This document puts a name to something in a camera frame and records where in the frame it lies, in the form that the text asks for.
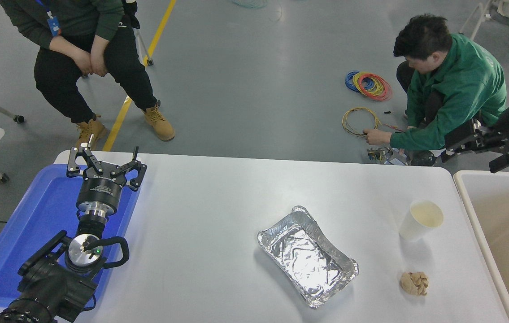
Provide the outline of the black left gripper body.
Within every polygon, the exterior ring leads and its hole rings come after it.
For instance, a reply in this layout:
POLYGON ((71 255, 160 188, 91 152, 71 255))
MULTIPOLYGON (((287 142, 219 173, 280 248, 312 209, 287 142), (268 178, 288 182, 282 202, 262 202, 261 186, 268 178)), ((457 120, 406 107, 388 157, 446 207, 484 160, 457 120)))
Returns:
POLYGON ((123 186, 103 177, 86 178, 82 182, 76 207, 82 212, 92 209, 116 212, 123 186))

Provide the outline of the person's left hand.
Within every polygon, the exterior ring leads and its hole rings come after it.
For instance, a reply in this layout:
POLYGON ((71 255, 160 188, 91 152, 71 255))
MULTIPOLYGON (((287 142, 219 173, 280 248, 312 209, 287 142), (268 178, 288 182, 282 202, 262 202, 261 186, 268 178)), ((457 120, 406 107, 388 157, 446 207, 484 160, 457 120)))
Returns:
POLYGON ((106 76, 109 72, 105 66, 104 55, 102 53, 90 54, 91 72, 92 75, 106 76))
POLYGON ((391 131, 382 131, 379 129, 364 129, 363 134, 369 145, 389 145, 393 133, 391 131))

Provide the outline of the person's right hand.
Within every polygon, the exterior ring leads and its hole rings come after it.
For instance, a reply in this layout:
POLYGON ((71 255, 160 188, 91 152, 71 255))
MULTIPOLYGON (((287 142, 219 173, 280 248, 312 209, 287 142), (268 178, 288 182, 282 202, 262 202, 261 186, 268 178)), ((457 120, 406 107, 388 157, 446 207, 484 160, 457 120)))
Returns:
POLYGON ((75 53, 72 53, 70 57, 78 66, 82 76, 92 75, 94 73, 94 70, 91 66, 90 53, 78 49, 75 53))

